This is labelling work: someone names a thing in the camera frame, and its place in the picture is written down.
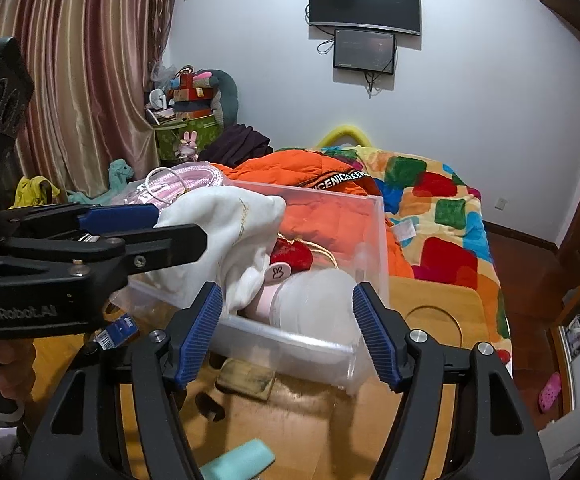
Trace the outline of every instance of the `stuffed animal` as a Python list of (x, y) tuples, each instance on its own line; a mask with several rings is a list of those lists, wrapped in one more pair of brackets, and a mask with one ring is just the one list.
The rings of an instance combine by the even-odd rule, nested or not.
[(118, 195), (126, 187), (128, 180), (133, 176), (134, 170), (128, 166), (128, 163), (122, 158), (117, 158), (110, 162), (110, 167), (108, 168), (108, 184), (110, 184), (108, 191), (94, 198), (88, 198), (81, 191), (67, 191), (68, 202), (75, 204), (107, 205), (113, 197)]
[(239, 95), (237, 85), (230, 74), (223, 70), (199, 70), (192, 78), (192, 86), (195, 88), (214, 88), (214, 97), (210, 107), (222, 130), (237, 123)]
[(181, 162), (196, 162), (198, 158), (196, 154), (196, 132), (183, 132), (183, 139), (180, 139), (178, 145), (173, 147), (175, 156)]

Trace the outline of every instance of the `patterned bedspread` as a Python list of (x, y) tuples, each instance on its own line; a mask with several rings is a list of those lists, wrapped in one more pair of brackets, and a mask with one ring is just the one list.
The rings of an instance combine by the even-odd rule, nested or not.
[(401, 242), (417, 280), (467, 286), (483, 303), (490, 341), (512, 353), (503, 293), (481, 215), (481, 195), (448, 165), (377, 148), (321, 148), (371, 175), (393, 224), (412, 222), (416, 236)]

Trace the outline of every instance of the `white cloth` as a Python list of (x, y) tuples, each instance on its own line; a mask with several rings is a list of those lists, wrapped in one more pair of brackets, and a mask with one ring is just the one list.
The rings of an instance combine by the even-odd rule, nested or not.
[(153, 283), (190, 306), (205, 282), (223, 291), (223, 309), (247, 306), (263, 285), (285, 212), (279, 196), (236, 186), (200, 187), (161, 211), (157, 227), (197, 224), (207, 234), (198, 262), (148, 272)]

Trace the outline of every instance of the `black monitor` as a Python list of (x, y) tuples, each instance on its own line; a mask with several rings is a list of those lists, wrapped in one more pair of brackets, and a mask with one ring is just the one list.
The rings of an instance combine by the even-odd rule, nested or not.
[(420, 0), (310, 0), (310, 25), (421, 34)]
[(396, 47), (394, 32), (336, 28), (334, 67), (392, 75)]

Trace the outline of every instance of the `finger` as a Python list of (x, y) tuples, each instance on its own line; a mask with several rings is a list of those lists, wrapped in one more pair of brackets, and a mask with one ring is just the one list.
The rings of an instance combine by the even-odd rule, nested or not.
[(18, 360), (31, 346), (34, 348), (32, 343), (33, 339), (0, 340), (0, 363), (6, 365)]
[(32, 363), (35, 361), (36, 350), (32, 346), (28, 349), (26, 355), (21, 356), (20, 360), (14, 361), (7, 365), (0, 366), (0, 388), (14, 387), (21, 384), (30, 370)]
[(36, 375), (34, 370), (30, 370), (29, 375), (26, 379), (17, 386), (11, 388), (1, 388), (1, 395), (5, 399), (12, 400), (27, 400), (32, 392), (32, 386), (34, 386), (36, 380)]

